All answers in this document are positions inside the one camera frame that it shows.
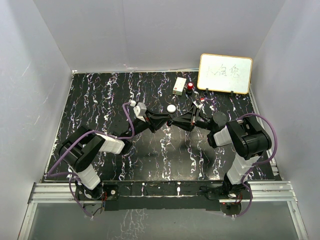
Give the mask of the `white earbud charging case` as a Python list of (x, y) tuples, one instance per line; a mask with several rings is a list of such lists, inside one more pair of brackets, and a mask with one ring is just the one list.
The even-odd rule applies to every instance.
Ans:
[(168, 105), (168, 106), (167, 106), (167, 108), (166, 108), (166, 109), (167, 109), (167, 111), (168, 111), (169, 113), (171, 113), (171, 114), (172, 114), (172, 113), (174, 113), (174, 112), (176, 111), (176, 109), (177, 109), (177, 108), (176, 108), (176, 106), (175, 106), (175, 105), (170, 104), (170, 105)]

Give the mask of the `black round earbud case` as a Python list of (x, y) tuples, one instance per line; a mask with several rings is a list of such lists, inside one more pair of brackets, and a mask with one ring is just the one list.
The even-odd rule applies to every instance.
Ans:
[(173, 124), (173, 121), (172, 120), (168, 120), (166, 124), (167, 124), (168, 127), (170, 127)]

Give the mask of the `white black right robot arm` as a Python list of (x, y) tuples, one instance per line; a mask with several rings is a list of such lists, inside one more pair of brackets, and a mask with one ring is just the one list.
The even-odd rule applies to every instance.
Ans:
[(227, 121), (223, 112), (213, 113), (211, 118), (201, 115), (197, 107), (187, 113), (174, 117), (172, 125), (191, 132), (195, 127), (209, 131), (208, 144), (212, 148), (233, 145), (235, 156), (232, 166), (224, 175), (220, 186), (202, 186), (200, 191), (210, 197), (227, 197), (230, 199), (240, 195), (243, 190), (250, 189), (247, 175), (260, 163), (260, 158), (271, 149), (272, 140), (257, 118), (256, 113), (247, 113), (236, 120)]

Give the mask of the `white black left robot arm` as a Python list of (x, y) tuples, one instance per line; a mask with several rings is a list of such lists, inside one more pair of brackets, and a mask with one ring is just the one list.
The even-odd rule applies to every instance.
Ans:
[(103, 180), (94, 167), (99, 155), (126, 155), (132, 148), (135, 136), (150, 130), (156, 132), (172, 120), (168, 113), (147, 110), (127, 120), (122, 133), (103, 133), (86, 126), (79, 127), (58, 147), (58, 155), (75, 174), (79, 190), (89, 199), (97, 200), (103, 195)]

